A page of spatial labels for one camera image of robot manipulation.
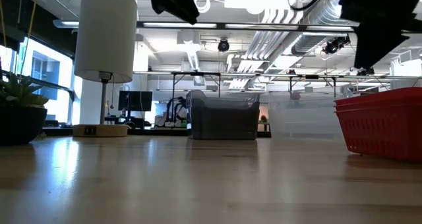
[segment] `lamp base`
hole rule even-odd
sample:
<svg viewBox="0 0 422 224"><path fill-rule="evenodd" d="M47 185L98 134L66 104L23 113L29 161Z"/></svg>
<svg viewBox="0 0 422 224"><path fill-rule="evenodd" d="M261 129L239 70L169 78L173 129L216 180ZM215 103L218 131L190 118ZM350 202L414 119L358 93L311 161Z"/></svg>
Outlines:
<svg viewBox="0 0 422 224"><path fill-rule="evenodd" d="M73 136L78 137L123 137L127 136L127 125L75 125Z"/></svg>

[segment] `red plastic basket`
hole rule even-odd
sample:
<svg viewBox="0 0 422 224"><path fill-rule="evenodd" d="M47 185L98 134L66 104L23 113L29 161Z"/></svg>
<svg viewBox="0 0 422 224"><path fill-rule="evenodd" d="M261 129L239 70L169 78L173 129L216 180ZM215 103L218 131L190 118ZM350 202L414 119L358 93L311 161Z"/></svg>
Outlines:
<svg viewBox="0 0 422 224"><path fill-rule="evenodd" d="M336 104L349 151L422 161L422 88L340 99Z"/></svg>

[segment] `black monitor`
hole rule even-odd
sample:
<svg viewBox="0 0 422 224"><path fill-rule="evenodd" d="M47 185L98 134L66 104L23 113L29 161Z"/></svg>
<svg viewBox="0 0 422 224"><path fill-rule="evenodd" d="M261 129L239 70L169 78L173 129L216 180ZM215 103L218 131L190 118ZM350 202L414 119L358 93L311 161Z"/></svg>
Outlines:
<svg viewBox="0 0 422 224"><path fill-rule="evenodd" d="M151 111L152 92L120 91L119 110Z"/></svg>

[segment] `fluorescent light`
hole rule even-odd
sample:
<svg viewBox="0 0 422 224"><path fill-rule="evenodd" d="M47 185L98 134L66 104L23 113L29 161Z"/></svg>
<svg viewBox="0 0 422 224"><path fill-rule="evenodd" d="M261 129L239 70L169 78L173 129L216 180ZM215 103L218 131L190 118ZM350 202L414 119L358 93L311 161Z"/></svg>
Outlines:
<svg viewBox="0 0 422 224"><path fill-rule="evenodd" d="M77 21L62 21L61 23L65 26L79 26L79 22Z"/></svg>
<svg viewBox="0 0 422 224"><path fill-rule="evenodd" d="M308 26L306 27L307 30L315 30L315 31L340 31L340 32L353 32L352 27L350 26Z"/></svg>
<svg viewBox="0 0 422 224"><path fill-rule="evenodd" d="M214 23L197 23L189 24L184 22L145 22L144 27L147 28L217 28Z"/></svg>
<svg viewBox="0 0 422 224"><path fill-rule="evenodd" d="M286 24L226 24L227 29L242 30L297 30L298 26L290 26Z"/></svg>
<svg viewBox="0 0 422 224"><path fill-rule="evenodd" d="M174 89L175 92L190 92L191 90L197 89ZM156 89L157 92L172 92L172 89ZM218 90L200 90L201 92L218 92ZM222 93L268 93L268 92L258 92L258 91L247 91L247 90L220 90Z"/></svg>
<svg viewBox="0 0 422 224"><path fill-rule="evenodd" d="M160 75L171 75L171 72L133 72L133 74L147 74L147 75L155 75L155 74L160 74Z"/></svg>
<svg viewBox="0 0 422 224"><path fill-rule="evenodd" d="M332 36L332 37L346 37L347 33L330 33L330 32L303 32L304 36Z"/></svg>
<svg viewBox="0 0 422 224"><path fill-rule="evenodd" d="M221 73L222 76L259 76L259 74L254 73Z"/></svg>
<svg viewBox="0 0 422 224"><path fill-rule="evenodd" d="M73 20L53 20L53 24L57 28L78 28L79 22Z"/></svg>

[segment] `small plant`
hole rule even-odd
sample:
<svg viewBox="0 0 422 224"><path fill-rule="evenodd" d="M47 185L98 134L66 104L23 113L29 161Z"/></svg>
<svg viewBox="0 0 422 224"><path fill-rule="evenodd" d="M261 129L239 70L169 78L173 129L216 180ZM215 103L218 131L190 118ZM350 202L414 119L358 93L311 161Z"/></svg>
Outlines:
<svg viewBox="0 0 422 224"><path fill-rule="evenodd" d="M9 81L0 79L0 107L43 107L48 102L48 98L33 94L42 86L31 86L32 80L28 76L23 76L20 81L18 77L11 73Z"/></svg>

